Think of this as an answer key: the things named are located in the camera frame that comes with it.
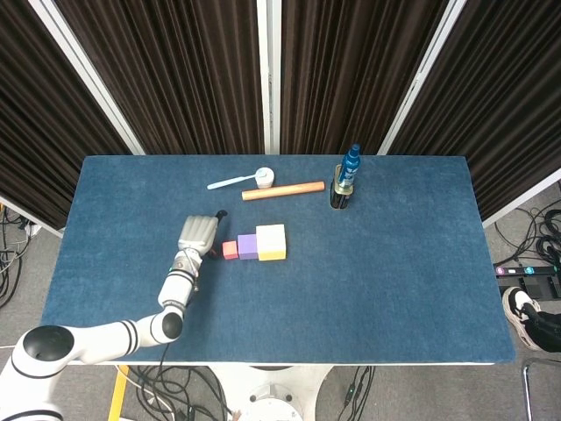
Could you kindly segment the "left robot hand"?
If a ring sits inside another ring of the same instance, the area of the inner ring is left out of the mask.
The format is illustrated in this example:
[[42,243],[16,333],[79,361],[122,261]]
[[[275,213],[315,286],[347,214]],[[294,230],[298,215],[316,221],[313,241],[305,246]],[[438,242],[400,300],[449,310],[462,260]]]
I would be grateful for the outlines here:
[[215,246],[218,226],[222,219],[228,215],[226,210],[220,210],[215,216],[189,216],[187,217],[178,240],[180,252],[195,250],[201,257],[218,259],[222,253]]

